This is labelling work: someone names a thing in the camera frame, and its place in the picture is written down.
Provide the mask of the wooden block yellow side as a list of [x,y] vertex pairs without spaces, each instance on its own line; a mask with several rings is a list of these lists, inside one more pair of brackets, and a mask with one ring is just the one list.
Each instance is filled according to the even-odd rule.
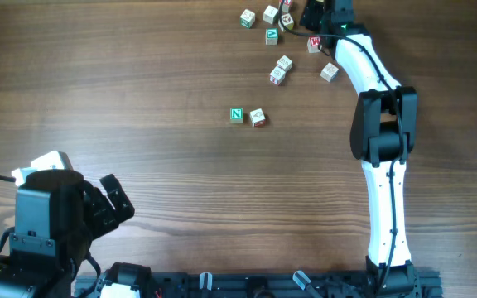
[[280,16],[278,24],[282,31],[285,31],[286,29],[291,30],[294,27],[294,20],[292,18],[292,15],[290,13],[282,14]]

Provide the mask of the wooden block green letter N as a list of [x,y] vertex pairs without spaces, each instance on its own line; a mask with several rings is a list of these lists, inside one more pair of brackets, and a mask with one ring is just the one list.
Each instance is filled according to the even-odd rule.
[[243,109],[231,108],[230,109],[230,122],[231,123],[243,123]]

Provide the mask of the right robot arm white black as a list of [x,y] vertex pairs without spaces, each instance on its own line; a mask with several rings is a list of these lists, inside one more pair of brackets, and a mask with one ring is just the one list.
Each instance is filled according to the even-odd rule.
[[418,297],[422,287],[407,245],[403,206],[417,91],[386,71],[371,36],[354,21],[352,2],[310,0],[300,24],[320,39],[319,51],[345,70],[358,95],[349,140],[366,179],[371,227],[366,282],[359,289],[372,297]]

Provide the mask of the wooden block green letter Y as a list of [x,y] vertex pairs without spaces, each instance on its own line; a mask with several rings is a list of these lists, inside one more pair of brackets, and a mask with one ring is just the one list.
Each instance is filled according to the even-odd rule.
[[275,46],[278,43],[278,29],[268,28],[265,34],[265,44],[267,46]]

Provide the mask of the wooden block red letter A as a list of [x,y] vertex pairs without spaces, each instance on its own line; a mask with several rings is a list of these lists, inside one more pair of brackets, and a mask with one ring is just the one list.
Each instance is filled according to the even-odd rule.
[[266,124],[266,117],[262,109],[258,108],[249,113],[250,122],[253,127],[262,127]]

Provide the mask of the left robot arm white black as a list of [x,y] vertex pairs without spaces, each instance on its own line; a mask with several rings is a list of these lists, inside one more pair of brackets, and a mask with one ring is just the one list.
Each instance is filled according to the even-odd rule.
[[94,187],[77,171],[30,174],[16,194],[14,226],[0,239],[0,297],[157,297],[148,267],[117,262],[107,271],[94,240],[135,209],[114,175]]

